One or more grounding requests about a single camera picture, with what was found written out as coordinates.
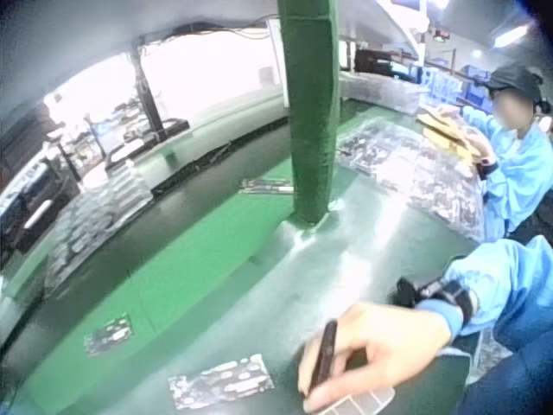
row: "green pillar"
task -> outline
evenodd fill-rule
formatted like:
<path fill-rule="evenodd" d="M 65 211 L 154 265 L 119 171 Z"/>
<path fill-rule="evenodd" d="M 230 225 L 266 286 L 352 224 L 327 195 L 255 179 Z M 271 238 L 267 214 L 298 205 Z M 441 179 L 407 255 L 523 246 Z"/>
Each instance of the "green pillar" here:
<path fill-rule="evenodd" d="M 295 216 L 327 212 L 340 112 L 337 0 L 279 0 L 290 102 Z"/>

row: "black cap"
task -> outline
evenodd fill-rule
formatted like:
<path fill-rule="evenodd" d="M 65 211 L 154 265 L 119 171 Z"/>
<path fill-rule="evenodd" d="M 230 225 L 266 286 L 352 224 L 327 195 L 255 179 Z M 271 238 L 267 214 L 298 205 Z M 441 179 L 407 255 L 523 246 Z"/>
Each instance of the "black cap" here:
<path fill-rule="evenodd" d="M 492 72 L 492 77 L 484 85 L 491 91 L 515 88 L 527 99 L 537 105 L 542 102 L 542 93 L 539 90 L 539 78 L 519 64 L 498 67 Z"/>

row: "black pen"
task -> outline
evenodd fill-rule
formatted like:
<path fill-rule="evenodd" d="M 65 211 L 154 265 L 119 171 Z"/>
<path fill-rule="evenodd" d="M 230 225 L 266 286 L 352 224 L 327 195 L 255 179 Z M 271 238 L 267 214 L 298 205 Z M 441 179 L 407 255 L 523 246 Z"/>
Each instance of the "black pen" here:
<path fill-rule="evenodd" d="M 334 347 L 336 343 L 336 331 L 338 330 L 338 322 L 336 320 L 330 320 L 327 322 L 325 329 L 322 333 L 321 348 L 319 348 L 319 355 L 317 356 L 317 363 L 313 370 L 313 377 L 311 378 L 311 387 L 309 392 L 319 386 L 330 377 L 330 370 L 332 369 L 332 363 L 334 361 Z"/>

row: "worker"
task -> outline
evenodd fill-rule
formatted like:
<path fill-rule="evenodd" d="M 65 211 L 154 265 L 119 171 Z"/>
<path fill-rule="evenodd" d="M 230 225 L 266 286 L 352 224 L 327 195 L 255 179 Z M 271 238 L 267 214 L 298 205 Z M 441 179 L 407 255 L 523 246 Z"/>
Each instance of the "worker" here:
<path fill-rule="evenodd" d="M 314 412 L 349 394 L 394 387 L 419 374 L 458 334 L 493 327 L 514 354 L 471 385 L 460 415 L 553 413 L 553 250 L 542 236 L 527 246 L 501 239 L 455 261 L 443 284 L 458 284 L 455 301 L 422 300 L 412 309 L 361 303 L 338 320 L 330 378 L 309 391 L 321 342 L 304 349 L 298 388 Z M 457 301 L 465 296 L 470 301 Z M 354 350 L 364 367 L 345 370 Z"/>
<path fill-rule="evenodd" d="M 553 184 L 553 149 L 534 122 L 540 107 L 550 111 L 540 93 L 541 78 L 518 64 L 498 68 L 485 84 L 493 99 L 493 115 L 471 106 L 445 105 L 443 117 L 462 117 L 473 128 L 465 139 L 480 153 L 484 182 L 484 241 L 513 232 L 528 218 Z"/>

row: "green workbench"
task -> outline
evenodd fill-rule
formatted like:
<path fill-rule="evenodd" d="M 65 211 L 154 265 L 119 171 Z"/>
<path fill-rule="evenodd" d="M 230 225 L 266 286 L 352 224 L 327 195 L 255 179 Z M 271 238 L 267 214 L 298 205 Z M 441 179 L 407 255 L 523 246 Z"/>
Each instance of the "green workbench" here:
<path fill-rule="evenodd" d="M 358 123 L 358 113 L 416 128 L 411 118 L 366 108 L 343 105 L 343 128 Z M 289 161 L 264 176 L 290 178 Z M 358 299 L 385 302 L 399 277 L 430 280 L 449 258 L 474 249 L 441 220 L 343 168 L 334 177 L 333 210 L 315 231 L 281 223 L 292 212 L 290 196 L 234 195 L 201 220 L 201 209 L 193 213 L 198 221 L 183 232 L 176 218 L 187 214 L 189 196 L 177 189 L 162 199 L 79 270 L 76 287 L 42 306 L 9 361 L 17 366 L 29 353 L 25 344 L 49 330 L 67 333 L 24 382 L 16 407 L 34 401 L 46 414 L 177 413 L 169 376 L 260 353 L 275 390 L 197 413 L 301 413 L 296 351 L 326 319 Z M 96 290 L 103 295 L 93 293 L 99 284 L 108 287 Z M 96 304 L 80 316 L 87 296 Z M 124 313 L 131 340 L 88 359 L 83 337 Z M 448 413 L 467 369 L 468 359 L 441 358 L 398 388 L 386 413 Z"/>

